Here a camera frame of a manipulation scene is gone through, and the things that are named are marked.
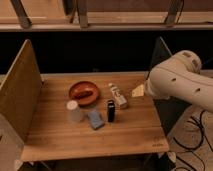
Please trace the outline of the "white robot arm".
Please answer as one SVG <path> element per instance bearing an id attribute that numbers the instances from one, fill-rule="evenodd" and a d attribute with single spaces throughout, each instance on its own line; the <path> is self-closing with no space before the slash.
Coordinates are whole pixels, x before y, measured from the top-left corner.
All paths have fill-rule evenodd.
<path id="1" fill-rule="evenodd" d="M 201 60 L 190 50 L 182 50 L 154 66 L 148 79 L 132 90 L 133 97 L 154 99 L 171 96 L 213 113 L 213 78 L 200 74 Z"/>

